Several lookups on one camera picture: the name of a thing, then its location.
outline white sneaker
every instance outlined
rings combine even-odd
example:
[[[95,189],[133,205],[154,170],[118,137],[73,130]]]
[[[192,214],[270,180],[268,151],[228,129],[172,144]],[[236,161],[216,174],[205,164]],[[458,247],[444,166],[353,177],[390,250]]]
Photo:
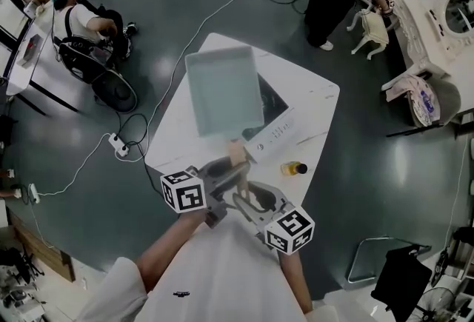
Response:
[[[323,45],[319,46],[324,51],[332,51],[334,48],[334,44],[332,44],[330,41],[326,41]]]

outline white shirt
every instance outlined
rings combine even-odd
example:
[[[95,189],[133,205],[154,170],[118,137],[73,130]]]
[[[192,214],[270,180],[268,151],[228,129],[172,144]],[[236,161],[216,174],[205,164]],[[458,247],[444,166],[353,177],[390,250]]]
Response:
[[[232,211],[215,229],[203,224],[149,295],[136,265],[119,258],[76,321],[314,321],[314,312],[303,315],[275,251],[254,232]]]
[[[71,7],[73,7],[73,11],[70,14],[70,27],[73,36],[81,36],[94,43],[99,43],[101,36],[96,31],[86,28],[88,21],[99,16],[82,4],[65,7],[61,11],[54,11],[54,36],[61,40],[67,37],[66,13]]]

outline wooden board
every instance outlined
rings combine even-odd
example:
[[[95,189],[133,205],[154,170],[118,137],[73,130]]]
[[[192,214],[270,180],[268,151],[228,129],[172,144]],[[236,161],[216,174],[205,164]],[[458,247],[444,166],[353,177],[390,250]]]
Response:
[[[76,279],[71,258],[60,249],[48,248],[40,238],[37,238],[15,214],[8,210],[10,224],[15,229],[16,237],[21,241],[29,254],[34,254],[58,275],[71,283]]]

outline light blue tray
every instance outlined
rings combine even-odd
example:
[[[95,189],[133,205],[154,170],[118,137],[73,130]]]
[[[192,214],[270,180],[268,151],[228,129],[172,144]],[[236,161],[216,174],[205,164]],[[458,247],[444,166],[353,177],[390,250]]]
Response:
[[[243,129],[264,124],[251,47],[192,53],[185,62],[200,136],[239,136]]]

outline black pants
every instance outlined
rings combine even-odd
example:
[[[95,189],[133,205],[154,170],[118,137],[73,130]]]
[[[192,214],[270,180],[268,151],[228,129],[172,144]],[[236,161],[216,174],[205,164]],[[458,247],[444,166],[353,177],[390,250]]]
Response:
[[[102,18],[112,19],[117,26],[117,35],[112,38],[113,53],[119,58],[125,57],[128,51],[128,38],[124,35],[124,21],[115,10],[106,10],[103,6],[98,9],[98,15]]]
[[[342,22],[356,0],[310,0],[304,22],[309,28],[308,42],[319,47]]]

